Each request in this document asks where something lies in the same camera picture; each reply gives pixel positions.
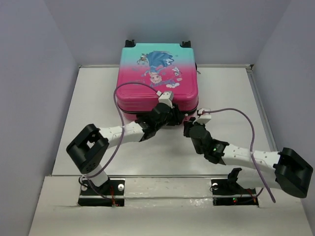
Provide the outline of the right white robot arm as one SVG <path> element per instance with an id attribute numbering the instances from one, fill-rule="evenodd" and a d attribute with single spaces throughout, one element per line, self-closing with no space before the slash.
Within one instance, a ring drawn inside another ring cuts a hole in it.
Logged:
<path id="1" fill-rule="evenodd" d="M 228 174 L 227 189 L 276 188 L 303 199 L 307 196 L 313 167 L 291 148 L 282 151 L 250 151 L 214 139 L 205 125 L 184 122 L 184 136 L 190 138 L 197 154 L 213 163 L 234 166 Z"/>

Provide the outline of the pink and teal suitcase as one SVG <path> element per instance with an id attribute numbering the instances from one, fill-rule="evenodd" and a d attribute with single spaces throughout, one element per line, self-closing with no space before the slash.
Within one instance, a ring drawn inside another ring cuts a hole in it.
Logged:
<path id="1" fill-rule="evenodd" d="M 158 103 L 155 91 L 171 91 L 172 102 L 183 117 L 198 106 L 197 65 L 190 41 L 136 43 L 126 40 L 122 49 L 116 92 L 127 120 L 136 120 Z"/>

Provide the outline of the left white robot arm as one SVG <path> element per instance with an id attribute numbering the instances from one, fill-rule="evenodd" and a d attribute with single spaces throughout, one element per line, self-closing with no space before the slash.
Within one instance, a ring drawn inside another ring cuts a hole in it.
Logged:
<path id="1" fill-rule="evenodd" d="M 137 115 L 136 120 L 122 126 L 97 128 L 94 124 L 86 125 L 67 146 L 66 152 L 86 177 L 90 189 L 103 195 L 110 187 L 110 178 L 100 163 L 109 148 L 115 147 L 115 155 L 120 145 L 146 141 L 164 126 L 180 125 L 184 118 L 177 104 L 169 107 L 158 103 L 150 112 Z"/>

